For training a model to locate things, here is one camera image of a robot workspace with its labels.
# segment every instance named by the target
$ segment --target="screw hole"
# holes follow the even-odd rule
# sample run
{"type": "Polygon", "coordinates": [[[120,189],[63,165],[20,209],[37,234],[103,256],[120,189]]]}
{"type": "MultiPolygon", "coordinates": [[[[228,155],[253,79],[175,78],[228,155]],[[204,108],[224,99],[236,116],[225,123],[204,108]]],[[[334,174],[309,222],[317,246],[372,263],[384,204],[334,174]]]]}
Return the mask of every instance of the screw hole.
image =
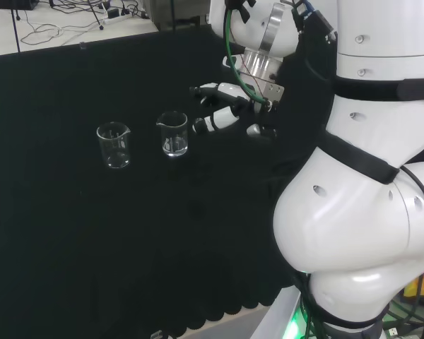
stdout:
{"type": "Polygon", "coordinates": [[[416,210],[419,210],[419,211],[423,210],[423,202],[421,201],[421,199],[419,199],[418,196],[415,196],[415,207],[416,207],[416,210]]]}
{"type": "Polygon", "coordinates": [[[325,197],[326,196],[326,191],[321,186],[314,185],[312,187],[312,189],[314,189],[314,192],[316,192],[316,194],[318,196],[321,196],[321,197],[325,197]]]}

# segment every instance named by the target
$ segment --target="glass beaker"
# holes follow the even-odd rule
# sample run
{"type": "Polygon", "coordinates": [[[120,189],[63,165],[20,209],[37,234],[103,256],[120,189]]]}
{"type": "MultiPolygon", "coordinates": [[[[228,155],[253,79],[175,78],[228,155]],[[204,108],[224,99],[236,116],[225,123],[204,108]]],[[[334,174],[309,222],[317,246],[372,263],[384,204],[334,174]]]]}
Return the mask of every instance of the glass beaker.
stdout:
{"type": "Polygon", "coordinates": [[[184,113],[165,112],[157,120],[162,132],[162,149],[169,157],[180,157],[187,152],[188,118],[184,113]]]}
{"type": "Polygon", "coordinates": [[[109,122],[98,128],[102,157],[109,168],[123,168],[130,163],[130,129],[120,122],[109,122]]]}

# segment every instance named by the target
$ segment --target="floor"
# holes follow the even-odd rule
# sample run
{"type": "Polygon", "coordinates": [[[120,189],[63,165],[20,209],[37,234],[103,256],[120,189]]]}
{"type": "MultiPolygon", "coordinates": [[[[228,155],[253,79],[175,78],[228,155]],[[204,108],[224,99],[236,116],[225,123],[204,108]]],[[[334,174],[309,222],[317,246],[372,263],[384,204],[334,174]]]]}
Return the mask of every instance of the floor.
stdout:
{"type": "MultiPolygon", "coordinates": [[[[135,2],[135,0],[124,0],[126,6],[131,6],[135,2]]],[[[121,0],[112,0],[111,4],[112,6],[122,7],[121,0]]],[[[141,19],[137,16],[132,17],[132,15],[107,19],[104,24],[104,30],[100,30],[91,12],[81,11],[79,13],[65,14],[54,10],[48,3],[42,2],[36,5],[33,11],[19,11],[19,16],[20,21],[16,21],[16,27],[19,39],[22,40],[20,42],[21,51],[157,32],[157,28],[151,20],[141,19]],[[66,27],[61,32],[61,30],[53,26],[44,26],[39,29],[44,30],[44,32],[31,34],[24,38],[33,32],[31,25],[37,28],[40,24],[45,23],[57,25],[60,28],[68,25],[78,27],[66,27]]],[[[103,17],[103,13],[98,13],[99,19],[103,17]]],[[[16,37],[14,35],[11,11],[0,9],[0,55],[16,52],[16,37]]]]}

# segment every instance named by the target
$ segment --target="black tablecloth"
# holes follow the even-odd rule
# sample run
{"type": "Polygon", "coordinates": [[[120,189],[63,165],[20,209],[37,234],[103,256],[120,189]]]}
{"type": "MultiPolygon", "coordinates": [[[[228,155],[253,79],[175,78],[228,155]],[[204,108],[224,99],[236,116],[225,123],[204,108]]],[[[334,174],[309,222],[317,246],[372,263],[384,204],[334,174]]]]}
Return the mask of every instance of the black tablecloth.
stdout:
{"type": "Polygon", "coordinates": [[[157,117],[209,115],[188,89],[232,81],[223,55],[202,28],[0,56],[0,339],[180,335],[290,285],[267,179],[311,150],[331,91],[290,58],[276,144],[190,134],[167,159],[157,117]],[[108,121],[132,130],[126,169],[102,163],[108,121]]]}

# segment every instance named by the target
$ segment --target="green light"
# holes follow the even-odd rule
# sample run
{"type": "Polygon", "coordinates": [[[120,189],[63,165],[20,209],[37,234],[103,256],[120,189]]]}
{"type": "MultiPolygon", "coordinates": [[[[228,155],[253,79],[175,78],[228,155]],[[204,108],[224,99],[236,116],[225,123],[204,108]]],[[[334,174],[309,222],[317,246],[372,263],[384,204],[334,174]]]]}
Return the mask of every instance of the green light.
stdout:
{"type": "Polygon", "coordinates": [[[295,322],[295,320],[292,320],[288,324],[288,327],[285,328],[283,339],[295,339],[295,337],[297,337],[297,334],[298,334],[298,325],[295,322]]]}

